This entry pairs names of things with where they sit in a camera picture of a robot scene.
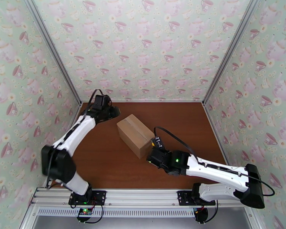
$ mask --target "floral wallpaper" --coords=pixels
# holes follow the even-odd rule
[[[0,228],[18,228],[45,176],[40,151],[78,108],[22,0],[0,0]]]
[[[35,0],[82,101],[201,101],[249,0]]]
[[[258,211],[266,228],[286,228],[286,0],[262,0],[207,108],[231,163],[276,191]]]

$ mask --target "wooden tabletop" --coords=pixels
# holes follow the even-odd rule
[[[191,189],[193,183],[213,183],[199,177],[170,176],[138,157],[120,139],[116,123],[134,114],[150,130],[161,126],[190,145],[204,159],[223,163],[224,159],[200,103],[113,103],[121,115],[99,123],[82,140],[73,160],[77,172],[94,188]],[[166,149],[186,148],[159,131]]]

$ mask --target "gray floor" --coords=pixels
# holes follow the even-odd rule
[[[205,225],[199,225],[192,218],[103,218],[97,224],[78,223],[76,218],[39,216],[34,229],[250,229],[245,210],[243,208],[219,208],[216,217]]]

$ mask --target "metal corner post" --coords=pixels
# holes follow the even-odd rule
[[[239,44],[244,32],[245,32],[245,29],[247,28],[247,26],[249,25],[250,23],[250,19],[252,18],[253,14],[255,13],[256,9],[257,9],[257,6],[259,5],[261,0],[250,0],[248,6],[247,6],[247,9],[245,10],[245,13],[243,15],[243,18],[240,22],[240,24],[238,25],[238,28],[235,32],[235,35],[233,36],[233,39],[226,51],[226,54],[224,55],[223,57],[223,60],[215,74],[215,77],[213,78],[213,81],[203,99],[203,106],[206,106],[207,105],[207,102],[208,100],[210,99],[210,96],[213,92],[213,90],[215,89],[219,79],[221,78],[222,74],[224,73],[227,65],[228,65],[228,62],[229,60],[231,59],[232,57],[232,54],[233,52],[235,51],[237,45]]]
[[[67,82],[67,85],[69,86],[72,94],[74,95],[78,105],[81,105],[82,101],[68,75],[68,72],[63,64],[63,61],[61,60],[59,53],[55,47],[54,42],[51,39],[51,36],[45,26],[44,20],[42,19],[39,10],[34,2],[34,0],[23,0],[29,9],[29,12],[31,13],[31,16],[33,17],[34,23],[39,30],[41,36],[43,37],[43,40],[45,44],[47,45],[48,49],[50,50],[50,53],[54,60],[56,61],[56,64],[58,68],[60,69],[65,81]]]

